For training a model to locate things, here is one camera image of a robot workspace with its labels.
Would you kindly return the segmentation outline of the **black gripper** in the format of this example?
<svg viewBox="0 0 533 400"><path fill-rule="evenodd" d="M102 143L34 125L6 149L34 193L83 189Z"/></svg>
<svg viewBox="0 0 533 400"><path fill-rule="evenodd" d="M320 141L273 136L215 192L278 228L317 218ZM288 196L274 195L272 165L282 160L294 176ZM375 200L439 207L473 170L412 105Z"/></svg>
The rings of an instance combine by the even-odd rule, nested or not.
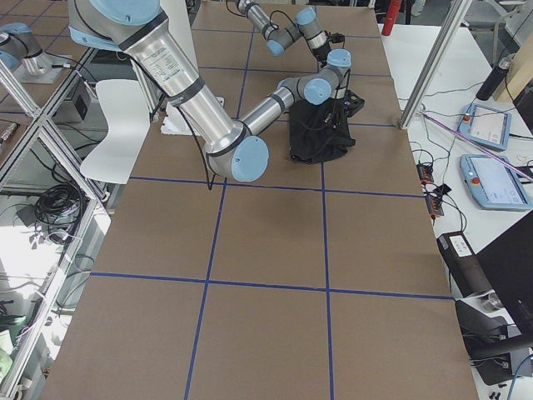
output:
<svg viewBox="0 0 533 400"><path fill-rule="evenodd" d="M322 44L320 47L313 48L311 50L312 55L320 64L320 68L323 68L327 65L327 57L331 51L331 46L329 43Z"/></svg>
<svg viewBox="0 0 533 400"><path fill-rule="evenodd" d="M347 125L346 97L331 98L331 107L326 115L327 125Z"/></svg>

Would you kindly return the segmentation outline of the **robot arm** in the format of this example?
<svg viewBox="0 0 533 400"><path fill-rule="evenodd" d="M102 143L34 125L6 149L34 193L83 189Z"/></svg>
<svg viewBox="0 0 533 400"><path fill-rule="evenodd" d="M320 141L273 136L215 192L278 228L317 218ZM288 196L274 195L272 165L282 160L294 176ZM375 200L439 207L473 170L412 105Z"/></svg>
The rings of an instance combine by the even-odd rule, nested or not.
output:
<svg viewBox="0 0 533 400"><path fill-rule="evenodd" d="M280 27L255 1L234 1L238 12L248 19L263 36L274 57L281 56L290 46L304 38L312 56L321 67L326 65L331 51L328 33L318 21L312 7L301 10L294 19L288 18L286 27Z"/></svg>
<svg viewBox="0 0 533 400"><path fill-rule="evenodd" d="M279 28L253 1L238 1L237 10L266 40L274 56L305 38L321 71L281 81L242 120L231 119L205 84L190 58L169 31L169 18L158 1L70 1L69 30L75 43L119 51L138 63L182 112L205 141L206 167L238 182L253 182L267 169L269 151L260 133L294 103L319 106L343 93L351 69L351 54L333 49L312 7Z"/></svg>

